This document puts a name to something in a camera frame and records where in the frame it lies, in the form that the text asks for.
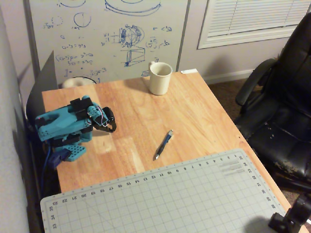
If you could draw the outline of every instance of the pen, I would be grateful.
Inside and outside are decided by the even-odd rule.
[[[161,146],[159,147],[159,149],[158,149],[158,151],[157,151],[157,153],[156,153],[156,157],[155,157],[156,160],[158,159],[158,157],[160,157],[160,154],[161,154],[162,151],[164,150],[165,145],[168,143],[168,141],[170,140],[170,138],[172,137],[172,135],[173,135],[173,130],[170,130],[170,131],[167,133],[167,135],[166,135],[164,141],[162,142]]]

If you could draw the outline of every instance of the gray cutting mat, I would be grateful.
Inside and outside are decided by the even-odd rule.
[[[285,211],[242,149],[41,201],[46,233],[274,232]]]

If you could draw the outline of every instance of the mug handle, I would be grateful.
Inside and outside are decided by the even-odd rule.
[[[155,62],[154,62],[154,61],[149,62],[149,68],[148,68],[148,70],[149,70],[149,76],[151,75],[151,70],[150,70],[150,67],[151,67],[153,64],[155,64]]]

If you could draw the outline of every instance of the blue robotic arm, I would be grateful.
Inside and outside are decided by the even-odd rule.
[[[92,139],[93,127],[112,133],[117,125],[110,108],[102,109],[89,96],[83,96],[36,117],[35,127],[40,140],[49,140],[54,148],[48,165],[56,168],[62,161],[74,161],[85,153],[85,147],[79,144]]]

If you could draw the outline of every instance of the white wall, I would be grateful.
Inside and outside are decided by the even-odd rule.
[[[35,79],[23,0],[0,0],[0,6],[10,41],[22,101],[25,106]]]
[[[18,156],[27,153],[17,74],[0,8],[0,232],[29,232],[26,190]]]
[[[207,83],[247,78],[261,62],[277,57],[287,42],[282,38],[197,50],[206,5],[207,0],[191,0],[179,70],[197,68]]]

